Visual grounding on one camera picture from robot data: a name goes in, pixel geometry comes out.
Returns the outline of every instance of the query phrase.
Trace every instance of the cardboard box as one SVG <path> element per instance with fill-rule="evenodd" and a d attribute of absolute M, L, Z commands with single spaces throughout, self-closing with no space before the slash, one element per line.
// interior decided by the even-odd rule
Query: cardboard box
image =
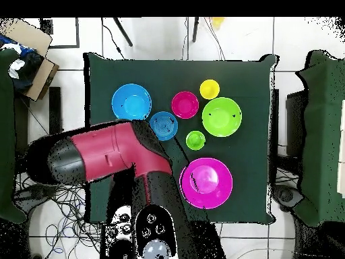
<path fill-rule="evenodd" d="M 25 94 L 35 101 L 42 99 L 59 68 L 58 65 L 46 59 L 46 52 L 52 41 L 51 36 L 16 18 L 3 20 L 0 33 L 24 46 L 36 49 L 37 53 L 44 57 L 31 88 Z"/>

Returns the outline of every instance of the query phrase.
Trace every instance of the metal pole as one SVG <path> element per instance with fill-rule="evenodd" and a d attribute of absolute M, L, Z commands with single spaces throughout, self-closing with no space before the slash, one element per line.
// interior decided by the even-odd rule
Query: metal pole
<path fill-rule="evenodd" d="M 118 19 L 118 18 L 113 18 L 113 19 L 114 19 L 116 25 L 119 27 L 119 29 L 120 29 L 122 35 L 125 37 L 126 41 L 128 42 L 128 45 L 129 45 L 130 47 L 132 47 L 133 44 L 132 44 L 131 40 L 129 39 L 127 33 L 126 33 L 125 30 L 123 29 L 123 27 L 122 27 L 122 25 L 121 25 L 119 19 Z"/>
<path fill-rule="evenodd" d="M 187 17 L 187 60 L 189 59 L 189 17 Z"/>
<path fill-rule="evenodd" d="M 199 17 L 194 17 L 193 42 L 197 40 L 197 25 L 199 24 Z"/>

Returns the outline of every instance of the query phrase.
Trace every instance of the yellow object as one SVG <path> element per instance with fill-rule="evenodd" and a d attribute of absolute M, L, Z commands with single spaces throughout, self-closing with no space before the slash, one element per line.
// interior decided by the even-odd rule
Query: yellow object
<path fill-rule="evenodd" d="M 219 29 L 225 17 L 211 17 L 211 19 L 212 19 L 212 27 L 214 27 L 215 29 Z"/>
<path fill-rule="evenodd" d="M 200 94 L 205 99 L 216 98 L 219 94 L 219 84 L 215 80 L 205 80 L 200 85 Z"/>

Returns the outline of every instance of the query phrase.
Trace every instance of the green tablecloth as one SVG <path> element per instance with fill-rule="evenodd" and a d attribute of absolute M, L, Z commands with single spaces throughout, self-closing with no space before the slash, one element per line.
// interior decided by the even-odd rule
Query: green tablecloth
<path fill-rule="evenodd" d="M 305 199 L 294 211 L 310 227 L 323 221 L 345 222 L 345 199 L 337 193 L 345 61 L 312 51 L 306 68 L 298 74 L 305 81 L 309 102 L 304 112 L 301 178 Z"/>
<path fill-rule="evenodd" d="M 200 157 L 221 160 L 232 173 L 233 189 L 230 198 L 218 208 L 200 210 L 184 199 L 189 219 L 224 222 L 271 223 L 266 214 L 268 180 L 268 125 L 270 114 L 270 68 L 276 57 L 268 55 L 261 61 L 112 61 L 88 53 L 90 62 L 90 119 L 91 124 L 112 121 L 115 116 L 111 99 L 116 89 L 128 83 L 142 85 L 152 98 L 148 119 L 159 111 L 172 112 L 173 96 L 188 90 L 199 99 L 199 111 L 191 119 L 177 119 L 176 138 L 190 161 Z M 219 96 L 235 100 L 243 113 L 240 128 L 227 138 L 211 136 L 203 128 L 201 112 L 208 100 L 199 94 L 206 79 L 220 85 Z M 189 150 L 185 137 L 199 130 L 206 145 L 198 151 Z M 172 159 L 173 175 L 179 181 L 187 161 L 174 140 L 162 142 Z M 91 184 L 91 221 L 104 221 L 110 179 Z"/>
<path fill-rule="evenodd" d="M 8 70 L 18 57 L 12 49 L 0 51 L 0 218 L 13 223 L 26 220 L 11 200 L 15 189 L 15 124 L 13 82 Z"/>

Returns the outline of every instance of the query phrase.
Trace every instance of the table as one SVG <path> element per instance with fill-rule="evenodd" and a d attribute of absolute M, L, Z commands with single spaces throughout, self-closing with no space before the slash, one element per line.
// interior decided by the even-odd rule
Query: table
<path fill-rule="evenodd" d="M 190 220 L 263 223 L 273 218 L 266 213 L 268 182 L 268 126 L 270 114 L 270 69 L 276 62 L 274 55 L 261 61 L 112 61 L 93 53 L 84 54 L 86 76 L 86 127 L 112 121 L 113 93 L 128 83 L 140 84 L 152 97 L 152 111 L 148 120 L 158 111 L 171 112 L 173 96 L 188 90 L 199 99 L 199 112 L 191 119 L 177 119 L 179 130 L 175 138 L 187 158 L 213 157 L 230 169 L 233 189 L 230 198 L 218 208 L 200 210 L 184 199 Z M 211 136 L 202 127 L 201 112 L 208 100 L 199 95 L 199 86 L 206 79 L 215 79 L 220 85 L 219 96 L 235 100 L 242 112 L 240 128 L 227 138 Z M 185 136 L 191 130 L 200 130 L 206 145 L 199 151 L 189 150 Z M 161 142 L 172 159 L 173 175 L 179 175 L 187 161 L 175 140 Z M 92 222 L 105 221 L 106 202 L 111 178 L 91 183 Z"/>

